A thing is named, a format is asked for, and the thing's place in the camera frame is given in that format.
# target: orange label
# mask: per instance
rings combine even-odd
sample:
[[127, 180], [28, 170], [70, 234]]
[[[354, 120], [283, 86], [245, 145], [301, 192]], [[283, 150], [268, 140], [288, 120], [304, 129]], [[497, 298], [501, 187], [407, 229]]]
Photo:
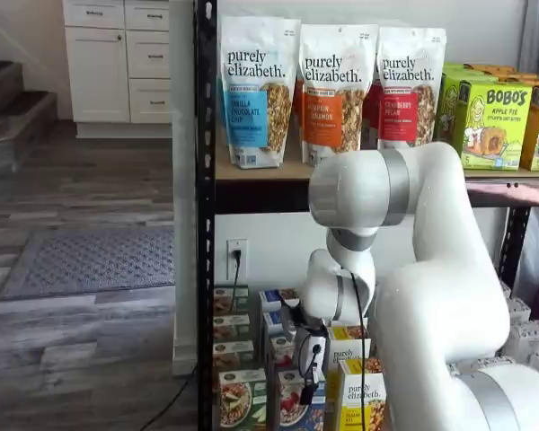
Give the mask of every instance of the orange label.
[[313, 145], [341, 146], [342, 96], [332, 90], [308, 89], [304, 94], [304, 140]]

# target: white baseboard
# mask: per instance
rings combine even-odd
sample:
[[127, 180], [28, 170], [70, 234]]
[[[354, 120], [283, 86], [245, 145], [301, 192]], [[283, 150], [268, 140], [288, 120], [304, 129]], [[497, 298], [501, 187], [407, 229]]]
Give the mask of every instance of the white baseboard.
[[83, 139], [171, 138], [171, 124], [76, 123], [76, 137]]

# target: door mat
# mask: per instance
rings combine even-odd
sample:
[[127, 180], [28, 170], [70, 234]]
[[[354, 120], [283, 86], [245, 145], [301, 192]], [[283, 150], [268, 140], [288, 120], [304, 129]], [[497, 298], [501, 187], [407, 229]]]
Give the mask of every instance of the door mat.
[[26, 243], [0, 300], [173, 284], [170, 226], [43, 230]]

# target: gray floor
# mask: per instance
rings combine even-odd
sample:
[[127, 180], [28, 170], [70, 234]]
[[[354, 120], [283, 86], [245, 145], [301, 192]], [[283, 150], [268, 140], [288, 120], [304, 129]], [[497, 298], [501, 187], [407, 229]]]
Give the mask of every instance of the gray floor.
[[[32, 229], [172, 223], [170, 143], [61, 124], [0, 179], [0, 285]], [[0, 303], [0, 430], [138, 430], [172, 378], [173, 288]], [[195, 429], [191, 386], [151, 429]]]

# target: granola bag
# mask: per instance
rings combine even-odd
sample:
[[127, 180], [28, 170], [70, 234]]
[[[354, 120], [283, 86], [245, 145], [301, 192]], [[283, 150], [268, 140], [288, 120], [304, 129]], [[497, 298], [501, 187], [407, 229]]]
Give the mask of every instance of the granola bag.
[[221, 74], [230, 158], [243, 169], [284, 160], [299, 20], [223, 16]]
[[336, 153], [359, 150], [363, 100], [376, 65], [377, 30], [376, 25], [302, 25], [304, 163], [315, 166]]
[[445, 52], [443, 29], [379, 30], [380, 148], [431, 142]]

